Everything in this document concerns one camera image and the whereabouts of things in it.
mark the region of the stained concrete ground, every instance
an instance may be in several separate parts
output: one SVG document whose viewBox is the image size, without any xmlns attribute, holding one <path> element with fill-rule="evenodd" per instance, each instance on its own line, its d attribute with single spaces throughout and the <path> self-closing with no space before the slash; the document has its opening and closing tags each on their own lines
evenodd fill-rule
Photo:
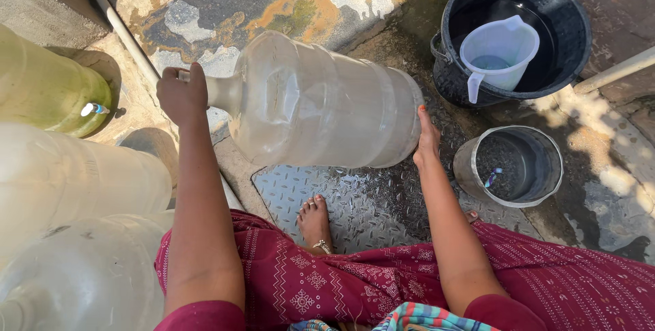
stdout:
<svg viewBox="0 0 655 331">
<path fill-rule="evenodd" d="M 655 238 L 652 145 L 597 94 L 578 97 L 564 89 L 534 102 L 505 102 L 473 111 L 440 99 L 432 86 L 433 59 L 428 43 L 439 28 L 447 0 L 112 1 L 159 70 L 197 60 L 206 67 L 208 75 L 228 76 L 245 43 L 264 28 L 271 28 L 416 76 L 431 92 L 428 106 L 445 133 L 441 147 L 450 148 L 453 153 L 465 140 L 489 127 L 538 127 L 552 136 L 562 150 L 565 177 L 559 192 L 537 207 L 520 210 L 480 202 L 453 183 L 463 208 L 477 209 L 489 222 L 546 241 L 655 262 L 650 239 Z M 163 127 L 175 144 L 175 126 L 159 121 L 152 90 L 137 91 L 143 95 L 143 105 L 130 105 L 134 87 L 141 87 L 138 80 L 121 85 L 120 97 L 127 105 L 127 114 L 147 114 L 151 110 L 156 118 L 150 118 L 144 123 L 148 125 L 143 126 Z M 251 182 L 263 167 L 251 165 L 236 151 L 222 111 L 211 109 L 208 116 L 212 121 L 214 149 L 228 183 L 246 210 L 273 219 L 268 210 L 271 202 L 262 199 Z M 129 120 L 124 118 L 113 119 L 106 130 L 93 138 L 118 143 L 125 133 L 107 131 L 120 130 Z M 444 154 L 442 162 L 447 169 L 453 153 Z M 411 163 L 405 166 L 410 174 L 413 168 Z M 420 203 L 412 204 L 416 205 L 412 212 L 418 212 L 418 216 L 395 216 L 400 224 L 422 219 L 421 211 L 416 209 Z"/>
</svg>

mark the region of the metal bucket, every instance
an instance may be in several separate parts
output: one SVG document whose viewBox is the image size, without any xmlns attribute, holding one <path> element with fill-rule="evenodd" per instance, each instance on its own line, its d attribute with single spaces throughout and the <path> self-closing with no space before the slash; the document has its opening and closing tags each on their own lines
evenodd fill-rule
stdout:
<svg viewBox="0 0 655 331">
<path fill-rule="evenodd" d="M 508 201 L 496 197 L 478 175 L 476 158 L 480 142 L 489 135 L 511 144 L 519 153 L 523 180 Z M 532 207 L 557 192 L 562 182 L 562 156 L 555 141 L 531 126 L 512 125 L 492 128 L 465 143 L 454 156 L 454 176 L 462 189 L 482 201 L 507 207 Z"/>
</svg>

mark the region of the bucket handle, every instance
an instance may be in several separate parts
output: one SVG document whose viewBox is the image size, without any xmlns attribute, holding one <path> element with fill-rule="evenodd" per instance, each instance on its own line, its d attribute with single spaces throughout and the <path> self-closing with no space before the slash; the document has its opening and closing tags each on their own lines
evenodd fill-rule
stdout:
<svg viewBox="0 0 655 331">
<path fill-rule="evenodd" d="M 432 55 L 434 57 L 443 57 L 446 59 L 446 62 L 448 65 L 453 64 L 453 58 L 450 56 L 450 54 L 442 54 L 441 52 L 437 51 L 437 41 L 441 40 L 441 31 L 437 31 L 437 33 L 432 36 L 432 39 L 430 40 L 430 52 L 432 52 Z"/>
</svg>

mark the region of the clear plastic bottle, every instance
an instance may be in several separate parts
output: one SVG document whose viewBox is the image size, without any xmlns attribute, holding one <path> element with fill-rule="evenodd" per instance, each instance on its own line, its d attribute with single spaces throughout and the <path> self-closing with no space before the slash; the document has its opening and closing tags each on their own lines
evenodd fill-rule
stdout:
<svg viewBox="0 0 655 331">
<path fill-rule="evenodd" d="M 173 210 L 49 231 L 0 273 L 0 330 L 151 331 L 164 296 L 152 263 Z"/>
<path fill-rule="evenodd" d="M 166 209 L 168 169 L 155 156 L 0 123 L 0 269 L 34 235 L 64 222 Z"/>
<path fill-rule="evenodd" d="M 246 46 L 232 77 L 208 77 L 208 93 L 256 165 L 389 167 L 421 134 L 423 96 L 407 73 L 274 31 Z"/>
<path fill-rule="evenodd" d="M 94 70 L 48 51 L 0 25 L 0 121 L 82 137 L 106 114 L 81 116 L 95 102 L 111 107 L 107 82 Z"/>
</svg>

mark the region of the maroon printed dress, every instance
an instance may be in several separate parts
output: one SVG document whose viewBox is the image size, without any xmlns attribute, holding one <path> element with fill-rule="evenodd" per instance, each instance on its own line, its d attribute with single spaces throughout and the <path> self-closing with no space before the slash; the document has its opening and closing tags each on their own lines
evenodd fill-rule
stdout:
<svg viewBox="0 0 655 331">
<path fill-rule="evenodd" d="M 448 309 L 430 243 L 314 256 L 257 216 L 232 210 L 232 220 L 250 329 L 311 318 L 376 325 L 403 302 Z M 492 224 L 471 226 L 500 284 L 547 329 L 655 330 L 655 267 Z M 170 235 L 155 262 L 164 293 Z"/>
</svg>

